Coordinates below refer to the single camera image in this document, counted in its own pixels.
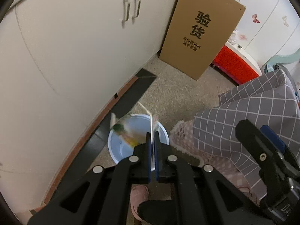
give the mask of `metal handle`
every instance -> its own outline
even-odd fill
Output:
[[[122,20],[122,23],[125,23],[129,19],[129,10],[130,10],[130,2],[128,0],[123,0],[124,5],[124,19]]]
[[[136,15],[133,15],[132,18],[135,19],[140,14],[141,0],[134,0],[134,11],[136,11]]]

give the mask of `brown cardboard box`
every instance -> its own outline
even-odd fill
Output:
[[[178,0],[159,58],[199,79],[244,11],[235,0]]]

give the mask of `gray plaid cloth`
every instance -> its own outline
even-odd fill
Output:
[[[257,128],[269,127],[300,161],[300,109],[289,78],[275,70],[219,95],[220,106],[199,112],[193,126],[194,147],[229,158],[245,175],[258,198],[266,186],[254,158],[235,137],[235,126],[249,119]]]

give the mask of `speckled floor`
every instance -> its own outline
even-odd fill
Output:
[[[195,81],[164,63],[155,55],[145,66],[145,69],[157,75],[157,79],[141,97],[140,102],[152,113],[169,133],[180,120],[193,119],[198,111],[219,105],[218,94],[234,87],[233,83],[215,69],[208,67],[198,81]],[[132,108],[132,113],[145,113],[139,106]],[[199,165],[199,160],[186,154],[174,152],[185,158],[192,165]],[[108,151],[103,148],[91,167],[102,165],[104,168],[115,165]],[[169,200],[170,185],[153,183],[149,185],[151,200]],[[133,215],[128,212],[127,225],[133,225]]]

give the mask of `pink slipper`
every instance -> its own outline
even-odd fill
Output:
[[[137,185],[131,189],[131,193],[130,193],[131,212],[133,216],[139,221],[143,221],[143,219],[139,217],[137,213],[137,208],[141,203],[147,201],[148,197],[149,197],[149,191],[148,188],[144,185]]]

